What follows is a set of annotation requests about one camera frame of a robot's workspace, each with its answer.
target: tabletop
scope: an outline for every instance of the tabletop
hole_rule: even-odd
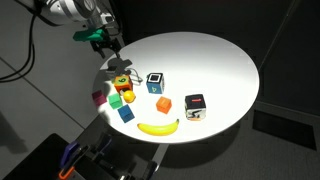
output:
[[[216,135],[239,121],[258,94],[259,75],[251,58],[235,44],[217,36],[194,32],[159,34],[127,45],[120,55],[123,60],[132,61],[129,68],[143,79],[140,85],[133,81],[136,98],[128,103],[134,119],[125,123],[108,102],[98,110],[111,127],[141,141],[176,144]],[[100,68],[93,92],[101,90],[105,96],[117,93],[105,73],[108,61],[114,57]],[[163,73],[162,94],[148,92],[146,81],[150,73]],[[193,94],[202,94],[206,104],[206,116],[200,121],[186,118],[185,97]],[[171,100],[167,114],[156,108],[161,96]],[[176,119],[178,129],[167,136],[149,135],[137,127],[138,123],[166,125]]]

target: black cable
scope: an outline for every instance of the black cable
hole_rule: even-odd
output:
[[[27,74],[29,74],[29,72],[32,70],[33,65],[34,65],[34,62],[35,62],[35,48],[34,48],[34,44],[32,44],[32,54],[33,54],[33,56],[32,56],[31,65],[30,65],[29,69],[28,69],[24,74],[22,74],[22,75],[19,76],[19,77],[13,78],[13,79],[2,80],[2,81],[0,81],[0,83],[7,83],[7,82],[16,81],[16,80],[18,80],[18,79],[23,78],[23,77],[26,76]]]
[[[26,73],[24,73],[23,75],[21,75],[21,76],[19,76],[19,77],[17,77],[17,78],[14,78],[14,79],[6,80],[6,79],[8,79],[8,78],[10,78],[10,77],[12,77],[12,76],[15,76],[15,75],[19,74],[21,71],[23,71],[23,70],[27,67],[27,65],[28,65],[29,62],[30,62],[30,58],[31,58],[32,53],[33,53],[33,59],[32,59],[33,62],[32,62],[32,63],[34,63],[34,59],[35,59],[35,48],[34,48],[34,44],[33,44],[33,35],[32,35],[32,34],[33,34],[33,25],[34,25],[34,21],[35,21],[36,17],[37,17],[36,15],[33,15],[33,16],[32,16],[32,19],[31,19],[31,23],[30,23],[30,28],[29,28],[29,43],[28,43],[28,44],[29,44],[29,45],[28,45],[28,58],[27,58],[26,62],[25,62],[24,65],[23,65],[19,70],[17,70],[16,72],[14,72],[14,73],[12,73],[12,74],[9,74],[9,75],[7,75],[7,76],[1,77],[1,78],[0,78],[0,83],[11,82],[11,81],[20,79],[20,78],[24,77],[25,75],[27,75],[27,74],[31,71],[33,65],[31,65],[30,68],[28,69],[28,71],[27,71]]]

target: orange block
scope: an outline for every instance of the orange block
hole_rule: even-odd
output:
[[[171,99],[165,98],[163,96],[160,97],[158,100],[157,104],[157,110],[160,112],[163,112],[165,114],[168,114],[172,104],[171,104]]]

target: toy block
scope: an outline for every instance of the toy block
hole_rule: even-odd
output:
[[[129,107],[129,105],[124,105],[118,109],[119,115],[124,123],[129,122],[134,119],[134,115]]]
[[[96,107],[99,107],[102,104],[107,102],[107,98],[104,96],[104,94],[102,94],[101,91],[96,91],[96,92],[92,93],[92,99],[93,99]]]
[[[132,84],[130,76],[128,76],[128,75],[116,76],[116,78],[114,79],[113,85],[116,88],[117,92],[120,93],[121,95],[126,90],[133,91],[133,84]]]
[[[168,114],[168,112],[172,106],[171,99],[168,99],[168,98],[161,96],[160,99],[158,100],[156,106],[157,106],[158,111],[163,112],[165,114]]]
[[[187,119],[200,121],[206,117],[206,103],[202,94],[186,96],[185,111]]]
[[[147,78],[147,88],[149,93],[162,94],[164,91],[163,73],[150,73]]]
[[[122,99],[118,93],[108,96],[108,101],[112,109],[122,107]]]

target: banana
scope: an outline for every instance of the banana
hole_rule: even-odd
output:
[[[139,123],[138,128],[147,134],[154,136],[166,136],[174,133],[178,129],[179,119],[175,122],[163,126],[154,126],[149,124]]]

